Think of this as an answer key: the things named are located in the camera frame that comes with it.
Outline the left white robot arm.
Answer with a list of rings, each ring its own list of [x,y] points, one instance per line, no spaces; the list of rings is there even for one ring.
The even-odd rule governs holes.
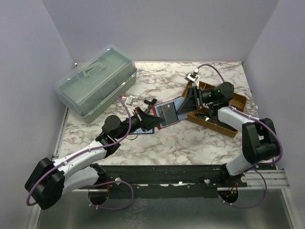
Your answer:
[[[66,192],[91,185],[102,188],[106,177],[96,161],[112,155],[130,132],[138,129],[148,131],[163,121],[163,118],[148,114],[139,107],[124,121],[116,115],[108,116],[102,132],[85,148],[53,161],[46,157],[37,163],[24,186],[29,193],[26,204],[37,204],[45,210]]]

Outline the black leather card holder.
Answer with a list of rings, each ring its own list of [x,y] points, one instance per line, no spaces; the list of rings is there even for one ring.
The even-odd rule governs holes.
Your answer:
[[[142,130],[141,128],[138,128],[133,132],[133,134],[139,134],[139,135],[154,134],[154,128],[150,130]]]

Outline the red leather card holder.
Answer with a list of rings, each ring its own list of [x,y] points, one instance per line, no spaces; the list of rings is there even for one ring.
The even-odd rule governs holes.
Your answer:
[[[158,124],[158,130],[177,124],[187,118],[187,114],[191,110],[184,107],[184,101],[185,99],[179,96],[168,101],[156,103],[152,106],[154,116],[163,120]]]

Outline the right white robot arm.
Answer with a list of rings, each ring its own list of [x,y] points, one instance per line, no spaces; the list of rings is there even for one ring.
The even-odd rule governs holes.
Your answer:
[[[198,86],[189,87],[178,114],[186,114],[208,106],[209,116],[225,123],[242,133],[242,153],[224,165],[219,175],[220,183],[230,187],[236,176],[251,169],[260,162],[271,165],[270,159],[280,160],[283,146],[276,134],[273,121],[269,118],[257,119],[240,112],[231,106],[234,86],[224,82],[216,87],[201,90]]]

